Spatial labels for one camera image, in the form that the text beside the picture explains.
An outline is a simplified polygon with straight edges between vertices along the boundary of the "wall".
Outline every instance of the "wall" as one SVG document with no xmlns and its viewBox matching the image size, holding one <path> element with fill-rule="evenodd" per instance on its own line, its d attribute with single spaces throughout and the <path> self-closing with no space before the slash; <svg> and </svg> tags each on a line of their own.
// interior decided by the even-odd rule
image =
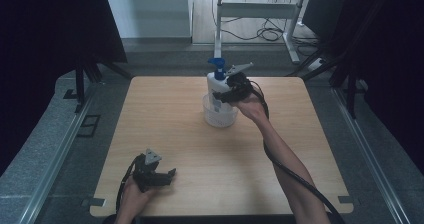
<svg viewBox="0 0 424 224">
<path fill-rule="evenodd" d="M 191 37 L 192 0 L 108 0 L 121 38 Z"/>
</svg>

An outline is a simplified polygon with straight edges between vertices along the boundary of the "blue spray nozzle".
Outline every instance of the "blue spray nozzle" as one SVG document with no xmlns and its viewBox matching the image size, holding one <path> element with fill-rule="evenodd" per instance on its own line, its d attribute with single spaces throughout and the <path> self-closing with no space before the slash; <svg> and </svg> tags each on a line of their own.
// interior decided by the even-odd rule
<svg viewBox="0 0 424 224">
<path fill-rule="evenodd" d="M 216 66 L 214 77 L 216 80 L 225 80 L 225 60 L 224 58 L 210 58 L 208 60 L 209 63 L 214 64 Z"/>
</svg>

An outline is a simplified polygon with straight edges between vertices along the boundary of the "spray bottle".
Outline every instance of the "spray bottle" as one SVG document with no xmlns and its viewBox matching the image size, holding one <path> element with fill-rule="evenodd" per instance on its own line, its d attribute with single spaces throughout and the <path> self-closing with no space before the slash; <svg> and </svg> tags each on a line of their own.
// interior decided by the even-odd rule
<svg viewBox="0 0 424 224">
<path fill-rule="evenodd" d="M 230 90 L 225 75 L 225 60 L 223 58 L 211 58 L 208 62 L 216 66 L 215 71 L 207 75 L 209 102 L 211 107 L 213 107 L 215 112 L 229 112 L 232 110 L 230 104 L 222 103 L 212 95 L 214 92 L 227 92 Z"/>
</svg>

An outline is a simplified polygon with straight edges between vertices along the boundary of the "human arm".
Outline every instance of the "human arm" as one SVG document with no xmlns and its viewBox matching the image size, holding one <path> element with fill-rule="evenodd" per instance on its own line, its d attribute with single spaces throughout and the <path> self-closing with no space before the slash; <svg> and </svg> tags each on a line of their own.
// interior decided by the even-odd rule
<svg viewBox="0 0 424 224">
<path fill-rule="evenodd" d="M 270 153 L 284 166 L 314 185 L 308 170 L 268 120 L 258 97 L 251 94 L 243 101 L 232 103 L 251 119 L 261 132 Z M 330 223 L 322 202 L 298 181 L 274 165 L 277 179 L 287 196 L 296 223 Z"/>
<path fill-rule="evenodd" d="M 125 183 L 115 224 L 130 224 L 143 211 L 157 190 L 157 188 L 151 187 L 146 192 L 141 192 L 133 177 L 130 176 Z"/>
</svg>

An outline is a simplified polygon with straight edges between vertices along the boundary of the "hand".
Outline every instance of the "hand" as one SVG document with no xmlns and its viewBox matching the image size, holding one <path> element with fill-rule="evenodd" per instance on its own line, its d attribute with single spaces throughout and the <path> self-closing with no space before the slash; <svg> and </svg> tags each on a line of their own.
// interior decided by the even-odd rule
<svg viewBox="0 0 424 224">
<path fill-rule="evenodd" d="M 130 176 L 125 183 L 122 193 L 121 206 L 116 217 L 116 224 L 129 224 L 139 215 L 146 204 L 158 191 L 157 187 L 149 187 L 146 192 L 141 192 L 133 177 Z"/>
<path fill-rule="evenodd" d="M 266 119 L 265 109 L 259 98 L 253 93 L 250 93 L 250 95 L 242 101 L 233 102 L 230 103 L 230 105 L 237 107 L 243 115 L 255 123 L 264 118 Z"/>
</svg>

